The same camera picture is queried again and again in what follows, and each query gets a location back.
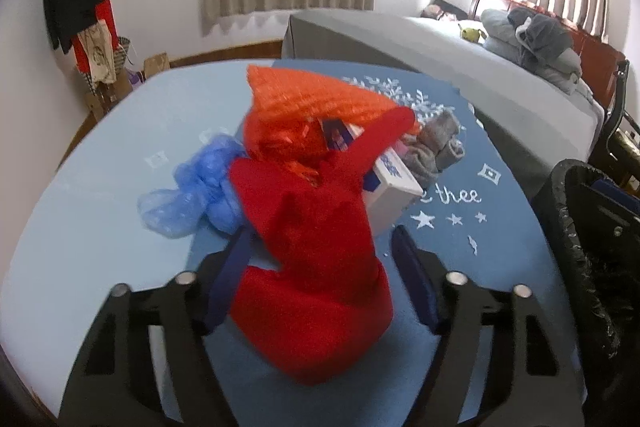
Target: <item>gray bedsheet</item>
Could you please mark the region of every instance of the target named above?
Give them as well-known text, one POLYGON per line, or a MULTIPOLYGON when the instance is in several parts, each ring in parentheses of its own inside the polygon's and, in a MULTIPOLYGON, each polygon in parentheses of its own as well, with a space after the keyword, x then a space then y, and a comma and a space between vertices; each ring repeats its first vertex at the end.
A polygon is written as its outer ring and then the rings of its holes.
POLYGON ((463 41, 455 23, 304 10, 290 17, 282 57, 378 64, 450 82, 474 105, 528 198, 562 159, 586 160, 602 128, 601 108, 463 41))

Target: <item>bed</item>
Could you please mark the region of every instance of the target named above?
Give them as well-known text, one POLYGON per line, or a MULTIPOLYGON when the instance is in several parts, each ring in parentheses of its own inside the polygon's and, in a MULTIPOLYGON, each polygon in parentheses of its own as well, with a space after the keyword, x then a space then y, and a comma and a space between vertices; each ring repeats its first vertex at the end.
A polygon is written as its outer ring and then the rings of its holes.
MULTIPOLYGON (((519 0, 473 0, 470 20, 519 0)), ((587 161, 602 130, 624 56, 562 21, 582 58, 590 101, 571 96, 478 44, 460 39, 458 24, 354 10, 312 9, 290 17, 283 58, 350 60, 428 74, 451 83, 476 115, 528 198, 561 160, 587 161)))

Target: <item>blue plastic bag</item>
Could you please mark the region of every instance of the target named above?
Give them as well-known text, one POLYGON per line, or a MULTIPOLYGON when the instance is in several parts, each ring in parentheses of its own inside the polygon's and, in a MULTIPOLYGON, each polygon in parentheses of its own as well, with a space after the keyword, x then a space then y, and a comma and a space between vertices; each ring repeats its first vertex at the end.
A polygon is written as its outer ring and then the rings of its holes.
POLYGON ((174 172, 177 189, 162 188, 140 196, 138 212, 145 225, 166 237, 195 232, 207 215, 221 232, 234 233, 245 222, 238 195, 229 181, 233 160, 247 157, 232 136, 219 134, 174 172))

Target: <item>red clothing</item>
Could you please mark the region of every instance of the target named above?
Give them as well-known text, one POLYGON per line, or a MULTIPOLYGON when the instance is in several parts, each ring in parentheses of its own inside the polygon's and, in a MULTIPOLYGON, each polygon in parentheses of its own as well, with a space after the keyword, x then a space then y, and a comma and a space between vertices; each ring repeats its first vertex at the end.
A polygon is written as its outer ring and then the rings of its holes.
POLYGON ((318 188, 268 161, 240 158, 231 167, 246 217, 282 264, 246 270, 231 316, 258 351, 302 383, 347 370, 391 322, 362 177, 414 123, 406 107, 383 114, 346 152, 327 153, 318 188))
MULTIPOLYGON (((95 7, 95 17, 98 20, 104 19, 111 33, 111 47, 116 49, 118 47, 118 33, 116 32, 116 24, 113 20, 113 11, 111 10, 111 1, 103 0, 95 7)), ((74 53, 76 54, 76 63, 78 65, 78 71, 81 73, 90 73, 89 59, 86 56, 86 52, 80 43, 80 39, 75 35, 71 39, 71 43, 74 47, 74 53)))

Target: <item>wooden headboard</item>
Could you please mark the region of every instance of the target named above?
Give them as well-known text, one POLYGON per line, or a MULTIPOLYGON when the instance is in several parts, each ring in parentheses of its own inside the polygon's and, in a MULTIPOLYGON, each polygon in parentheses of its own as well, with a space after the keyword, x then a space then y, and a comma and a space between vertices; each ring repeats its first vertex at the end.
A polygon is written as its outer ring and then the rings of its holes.
POLYGON ((598 37, 589 35, 571 21, 561 19, 556 14, 523 0, 473 0, 469 10, 469 19, 480 20, 480 14, 488 8, 511 10, 516 6, 525 6, 539 13, 555 17, 562 26, 569 30, 574 39, 574 51, 582 59, 582 78, 591 87, 593 96, 600 102, 600 105, 605 109, 609 108, 616 91, 618 62, 625 60, 625 55, 605 44, 598 37))

